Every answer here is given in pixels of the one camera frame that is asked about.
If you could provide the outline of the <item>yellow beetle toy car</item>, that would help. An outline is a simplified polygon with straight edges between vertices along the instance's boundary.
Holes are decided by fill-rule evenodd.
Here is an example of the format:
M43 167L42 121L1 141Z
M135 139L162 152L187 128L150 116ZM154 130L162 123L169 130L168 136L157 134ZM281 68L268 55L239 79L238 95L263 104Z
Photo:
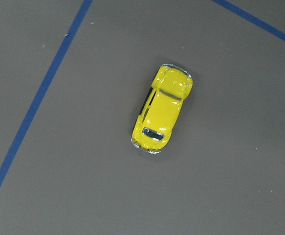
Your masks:
M133 128L131 142L149 154L169 142L183 102L192 90L192 76L174 64L157 71Z

